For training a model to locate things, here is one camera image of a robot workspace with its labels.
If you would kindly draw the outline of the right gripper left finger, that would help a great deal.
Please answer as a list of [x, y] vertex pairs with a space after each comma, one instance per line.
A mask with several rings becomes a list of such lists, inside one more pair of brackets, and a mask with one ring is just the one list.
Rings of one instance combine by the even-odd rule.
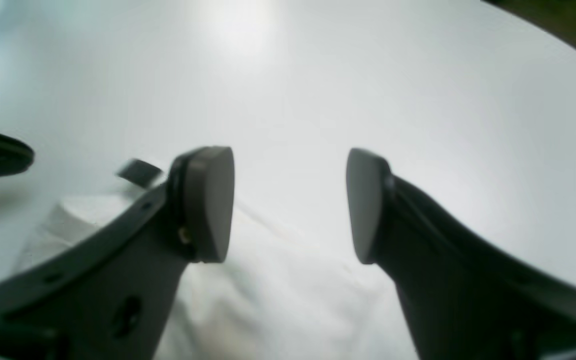
[[151, 360], [189, 264], [222, 264], [230, 146], [179, 155], [167, 180], [72, 249], [0, 281], [0, 357]]

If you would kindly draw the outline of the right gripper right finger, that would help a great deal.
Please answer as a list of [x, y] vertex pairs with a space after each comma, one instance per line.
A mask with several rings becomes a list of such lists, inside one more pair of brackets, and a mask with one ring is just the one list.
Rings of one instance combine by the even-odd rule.
[[393, 281], [421, 360], [576, 360], [576, 286], [470, 230], [377, 153], [352, 148], [355, 255]]

